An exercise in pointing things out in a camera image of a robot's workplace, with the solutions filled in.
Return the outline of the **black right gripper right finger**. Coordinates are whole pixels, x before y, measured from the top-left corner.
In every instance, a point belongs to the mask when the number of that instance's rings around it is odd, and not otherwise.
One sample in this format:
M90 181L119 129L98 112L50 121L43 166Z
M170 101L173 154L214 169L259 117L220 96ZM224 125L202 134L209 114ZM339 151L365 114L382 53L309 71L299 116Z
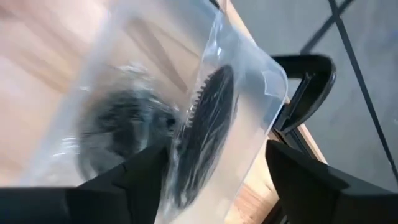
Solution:
M397 193L275 140L265 158L290 223L397 223Z

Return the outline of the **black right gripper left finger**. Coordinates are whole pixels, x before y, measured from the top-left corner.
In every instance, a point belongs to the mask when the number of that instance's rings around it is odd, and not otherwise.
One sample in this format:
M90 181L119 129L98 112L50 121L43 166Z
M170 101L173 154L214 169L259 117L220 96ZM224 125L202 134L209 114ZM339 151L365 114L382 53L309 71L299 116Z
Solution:
M169 161L151 146L78 187L5 187L1 223L153 224Z

